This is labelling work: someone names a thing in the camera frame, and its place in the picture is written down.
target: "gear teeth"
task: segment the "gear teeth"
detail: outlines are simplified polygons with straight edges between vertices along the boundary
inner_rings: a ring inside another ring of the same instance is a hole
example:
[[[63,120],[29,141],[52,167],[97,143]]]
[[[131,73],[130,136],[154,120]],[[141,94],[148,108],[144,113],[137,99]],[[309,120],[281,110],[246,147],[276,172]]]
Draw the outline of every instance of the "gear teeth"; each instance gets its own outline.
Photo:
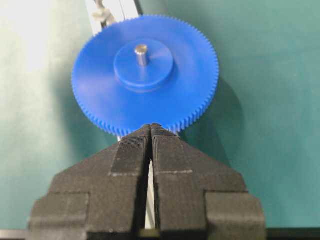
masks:
[[[173,133],[177,133],[180,131],[183,131],[184,129],[188,128],[189,126],[191,126],[194,122],[196,122],[208,109],[208,107],[210,106],[213,97],[216,93],[216,88],[217,88],[217,83],[218,83],[218,78],[219,78],[219,73],[220,73],[220,68],[219,68],[219,61],[217,58],[217,53],[214,49],[214,47],[212,46],[211,42],[209,41],[209,39],[200,31],[198,30],[196,27],[194,27],[193,25],[189,24],[188,22],[185,22],[181,19],[178,19],[176,17],[173,16],[167,16],[167,15],[160,15],[160,14],[156,14],[156,15],[140,15],[139,17],[134,17],[134,18],[129,18],[129,19],[124,19],[122,21],[119,22],[115,22],[113,23],[111,26],[109,26],[108,28],[112,28],[118,24],[121,24],[123,22],[129,22],[132,21],[136,18],[147,18],[147,17],[153,17],[153,18],[160,18],[160,19],[172,19],[175,21],[178,21],[184,25],[189,26],[190,28],[192,28],[197,34],[199,34],[209,45],[209,49],[212,51],[214,59],[213,59],[213,63],[215,63],[214,65],[216,66],[216,69],[212,69],[212,73],[213,73],[213,78],[214,79],[214,83],[213,86],[208,94],[208,96],[206,97],[206,99],[204,100],[204,103],[201,104],[201,106],[199,106],[194,112],[192,112],[189,116],[179,120],[176,123],[173,123],[171,125],[168,125],[167,127],[165,127],[167,130],[173,132]],[[92,36],[84,45],[83,48],[85,48],[93,38],[99,36],[100,34],[102,34],[103,31],[99,32],[98,34]],[[76,64],[74,65],[73,69],[72,69],[72,74],[71,77],[72,79],[75,79],[75,69],[76,69]],[[83,103],[81,103],[77,92],[75,91],[75,83],[74,81],[71,81],[72,84],[72,91],[74,94],[74,97],[78,103],[78,105],[80,106],[81,110],[83,111],[83,113],[85,114],[85,116],[90,119],[93,123],[95,123],[95,125],[99,128],[102,129],[103,131],[109,133],[109,134],[113,134],[115,136],[121,136],[124,137],[126,135],[131,134],[133,131],[131,129],[120,129],[120,128],[116,128],[115,126],[112,126],[110,123],[104,122],[102,120],[98,120],[97,117],[93,116],[92,113],[90,113],[87,108],[84,106]]]

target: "blue plastic gear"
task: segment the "blue plastic gear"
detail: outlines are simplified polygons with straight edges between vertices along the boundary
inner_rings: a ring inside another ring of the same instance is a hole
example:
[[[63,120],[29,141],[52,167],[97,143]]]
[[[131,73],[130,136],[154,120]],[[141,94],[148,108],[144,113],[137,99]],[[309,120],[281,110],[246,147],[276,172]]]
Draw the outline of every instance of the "blue plastic gear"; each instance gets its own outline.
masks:
[[[146,44],[149,64],[137,63]],[[166,16],[115,23],[82,49],[72,73],[74,96],[102,130],[125,136],[144,124],[179,132],[210,105],[219,64],[209,40],[195,27]]]

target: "metal pin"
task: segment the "metal pin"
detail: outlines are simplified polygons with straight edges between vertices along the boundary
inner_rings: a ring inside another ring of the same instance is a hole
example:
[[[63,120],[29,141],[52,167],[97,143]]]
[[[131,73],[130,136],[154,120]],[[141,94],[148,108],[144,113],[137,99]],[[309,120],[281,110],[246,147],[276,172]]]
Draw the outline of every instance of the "metal pin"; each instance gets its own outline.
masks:
[[[142,67],[145,67],[149,62],[147,45],[140,44],[136,46],[134,52],[136,54],[136,60],[138,61],[138,64]]]

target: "green backdrop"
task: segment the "green backdrop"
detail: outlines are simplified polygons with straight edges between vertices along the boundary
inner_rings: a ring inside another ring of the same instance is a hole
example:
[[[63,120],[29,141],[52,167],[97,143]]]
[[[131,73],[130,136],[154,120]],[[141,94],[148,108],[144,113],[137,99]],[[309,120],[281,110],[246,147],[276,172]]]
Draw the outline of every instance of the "green backdrop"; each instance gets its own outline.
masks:
[[[243,174],[269,228],[320,227],[320,1],[139,3],[196,26],[219,57],[213,103],[182,139]],[[0,3],[0,229],[25,228],[54,174],[116,142],[72,93],[84,1],[28,6]]]

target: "green surface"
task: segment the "green surface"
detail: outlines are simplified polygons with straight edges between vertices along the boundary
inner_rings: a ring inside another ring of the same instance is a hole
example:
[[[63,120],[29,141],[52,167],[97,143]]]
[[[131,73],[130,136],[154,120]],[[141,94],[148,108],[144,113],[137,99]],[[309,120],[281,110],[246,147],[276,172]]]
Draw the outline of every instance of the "green surface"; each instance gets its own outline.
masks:
[[[1,0],[0,34],[0,229],[22,229],[56,173],[117,139],[86,119],[71,88],[92,35],[84,1]]]
[[[195,25],[217,50],[215,99],[181,137],[243,174],[269,228],[320,227],[320,1],[140,3]],[[20,229],[54,174],[116,138],[71,89],[92,34],[84,1],[2,0],[0,34],[0,229]]]
[[[181,134],[241,172],[269,228],[320,227],[320,1],[140,0],[214,45],[213,104]]]

